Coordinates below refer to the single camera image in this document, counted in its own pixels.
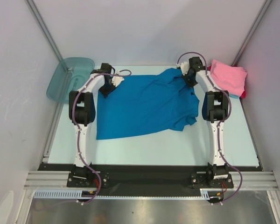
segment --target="pink towel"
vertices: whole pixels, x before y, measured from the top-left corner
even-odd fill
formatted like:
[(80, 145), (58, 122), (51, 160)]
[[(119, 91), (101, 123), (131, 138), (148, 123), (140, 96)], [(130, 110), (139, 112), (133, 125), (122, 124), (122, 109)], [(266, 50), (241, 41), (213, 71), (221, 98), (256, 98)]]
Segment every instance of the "pink towel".
[(240, 97), (244, 92), (247, 72), (242, 67), (231, 67), (214, 59), (210, 75), (221, 89), (230, 94)]

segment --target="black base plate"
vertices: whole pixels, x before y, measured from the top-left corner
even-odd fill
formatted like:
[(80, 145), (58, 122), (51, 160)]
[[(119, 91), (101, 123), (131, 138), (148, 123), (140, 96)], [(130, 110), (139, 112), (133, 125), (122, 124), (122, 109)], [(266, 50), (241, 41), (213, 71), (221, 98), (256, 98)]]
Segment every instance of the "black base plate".
[(194, 189), (222, 189), (222, 182), (224, 182), (229, 189), (232, 189), (234, 187), (231, 174), (228, 174), (228, 177), (226, 179), (218, 180), (208, 180), (206, 174), (191, 174), (191, 187)]

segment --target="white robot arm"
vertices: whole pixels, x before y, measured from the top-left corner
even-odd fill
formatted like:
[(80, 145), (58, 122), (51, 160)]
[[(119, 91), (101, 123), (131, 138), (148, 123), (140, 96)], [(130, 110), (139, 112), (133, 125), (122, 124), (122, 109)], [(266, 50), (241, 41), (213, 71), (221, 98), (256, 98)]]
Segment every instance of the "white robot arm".
[(223, 141), (224, 122), (222, 121), (228, 114), (228, 99), (216, 85), (210, 72), (206, 72), (207, 68), (202, 65), (199, 57), (193, 57), (188, 62), (177, 64), (177, 68), (182, 70), (182, 78), (189, 87), (200, 84), (205, 92), (202, 116), (207, 122), (210, 134), (209, 178), (211, 180), (227, 179), (227, 164), (220, 152), (225, 156)]
[(79, 149), (76, 148), (76, 158), (74, 162), (77, 167), (85, 166), (83, 161), (81, 161), (79, 154), (81, 154), (84, 162), (90, 165), (97, 147), (96, 109), (98, 107), (98, 91), (101, 91), (101, 93), (107, 97), (107, 95), (115, 90), (115, 88), (124, 80), (123, 77), (119, 76), (111, 77), (101, 75), (102, 73), (110, 74), (111, 70), (111, 65), (103, 63), (100, 69), (94, 70), (91, 73), (86, 86), (81, 87), (77, 91), (70, 92), (69, 115), (71, 120), (75, 98), (79, 92), (82, 92), (78, 98), (74, 113), (75, 120), (79, 124), (79, 126), (75, 125), (76, 139), (79, 137)]

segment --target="purple cable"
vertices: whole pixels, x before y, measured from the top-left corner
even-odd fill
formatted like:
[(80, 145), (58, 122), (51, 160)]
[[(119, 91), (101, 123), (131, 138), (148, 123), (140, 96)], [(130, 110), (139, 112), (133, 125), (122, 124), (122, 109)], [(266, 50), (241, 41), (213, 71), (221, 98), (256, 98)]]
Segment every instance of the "purple cable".
[(130, 76), (132, 74), (132, 72), (128, 69), (124, 69), (124, 70), (120, 70), (119, 72), (123, 72), (123, 71), (128, 71), (129, 74), (128, 75), (125, 75), (125, 76), (122, 76), (122, 75), (118, 75), (118, 74), (108, 74), (108, 73), (100, 73), (100, 74), (97, 74), (95, 75), (93, 78), (91, 78), (85, 85), (85, 87), (77, 94), (75, 100), (74, 100), (74, 104), (73, 104), (73, 109), (72, 109), (72, 119), (73, 119), (73, 123), (75, 125), (77, 125), (78, 127), (78, 136), (77, 136), (77, 150), (78, 150), (78, 154), (80, 156), (80, 159), (82, 161), (82, 163), (89, 169), (91, 170), (93, 173), (96, 174), (96, 176), (98, 177), (98, 182), (99, 182), (99, 185), (98, 185), (98, 190), (96, 191), (96, 193), (94, 194), (94, 196), (89, 199), (87, 202), (85, 202), (84, 204), (88, 204), (90, 203), (99, 193), (100, 189), (101, 189), (101, 184), (102, 184), (102, 180), (101, 180), (101, 177), (99, 176), (99, 174), (93, 169), (91, 168), (86, 162), (85, 160), (83, 159), (82, 155), (81, 155), (81, 150), (80, 150), (80, 125), (76, 122), (75, 120), (75, 108), (76, 108), (76, 105), (77, 105), (77, 101), (78, 101), (78, 98), (79, 96), (82, 94), (82, 92), (88, 87), (88, 85), (96, 78), (96, 77), (99, 77), (99, 76), (118, 76), (118, 77), (126, 77), (126, 76)]
[(228, 104), (229, 104), (229, 107), (230, 107), (227, 117), (226, 117), (225, 119), (219, 121), (219, 123), (218, 123), (218, 125), (217, 125), (217, 133), (218, 133), (218, 135), (217, 135), (217, 141), (218, 141), (219, 153), (220, 153), (220, 156), (222, 157), (222, 159), (224, 160), (224, 162), (225, 162), (229, 167), (231, 167), (232, 169), (234, 169), (235, 171), (237, 171), (238, 174), (239, 174), (239, 176), (240, 176), (240, 182), (239, 182), (239, 185), (238, 185), (237, 190), (236, 190), (231, 196), (229, 196), (228, 198), (224, 199), (223, 202), (225, 202), (225, 201), (228, 201), (229, 199), (231, 199), (233, 196), (235, 196), (235, 195), (239, 192), (239, 190), (240, 190), (240, 188), (241, 188), (241, 186), (242, 186), (242, 183), (243, 183), (243, 175), (242, 175), (242, 173), (241, 173), (236, 167), (234, 167), (233, 165), (231, 165), (231, 164), (225, 159), (225, 157), (224, 157), (223, 154), (222, 154), (221, 144), (220, 144), (220, 124), (221, 124), (221, 122), (226, 121), (226, 120), (230, 117), (230, 115), (231, 115), (231, 101), (230, 101), (230, 98), (229, 98), (228, 94), (227, 94), (225, 91), (223, 91), (223, 90), (221, 90), (221, 89), (219, 89), (219, 88), (217, 88), (217, 87), (214, 87), (214, 88), (215, 88), (215, 90), (221, 91), (221, 92), (227, 97), (227, 99), (228, 99)]
[(202, 59), (203, 59), (203, 61), (204, 61), (205, 75), (206, 75), (207, 79), (209, 80), (209, 82), (211, 83), (212, 87), (213, 87), (215, 90), (218, 90), (218, 91), (222, 92), (222, 93), (227, 97), (227, 99), (228, 99), (229, 111), (228, 111), (227, 117), (226, 117), (225, 119), (219, 121), (219, 123), (218, 123), (218, 125), (217, 125), (217, 132), (218, 132), (218, 135), (217, 135), (218, 149), (219, 149), (220, 156), (222, 157), (222, 159), (224, 160), (224, 162), (225, 162), (229, 167), (231, 167), (232, 169), (234, 169), (235, 171), (237, 171), (237, 172), (239, 173), (239, 176), (240, 176), (240, 183), (239, 183), (239, 186), (238, 186), (237, 190), (236, 190), (230, 197), (224, 199), (224, 200), (223, 200), (223, 202), (224, 202), (224, 201), (227, 201), (227, 200), (231, 199), (233, 196), (235, 196), (235, 195), (239, 192), (239, 190), (240, 190), (240, 188), (241, 188), (241, 186), (242, 186), (242, 183), (243, 183), (243, 175), (241, 174), (241, 172), (240, 172), (236, 167), (232, 166), (229, 162), (227, 162), (227, 160), (225, 159), (225, 157), (224, 157), (223, 154), (222, 154), (221, 144), (220, 144), (220, 124), (221, 124), (222, 122), (226, 121), (226, 120), (230, 117), (230, 115), (231, 115), (231, 100), (230, 100), (228, 94), (227, 94), (225, 91), (223, 91), (223, 90), (221, 90), (221, 89), (215, 87), (214, 83), (212, 82), (212, 80), (210, 79), (209, 75), (207, 74), (207, 64), (206, 64), (205, 57), (204, 57), (202, 54), (197, 53), (197, 52), (194, 52), (194, 51), (186, 52), (186, 53), (182, 54), (182, 55), (178, 58), (177, 63), (179, 63), (179, 61), (180, 61), (180, 59), (181, 59), (182, 56), (187, 55), (187, 54), (197, 54), (197, 55), (199, 55), (199, 56), (202, 57)]

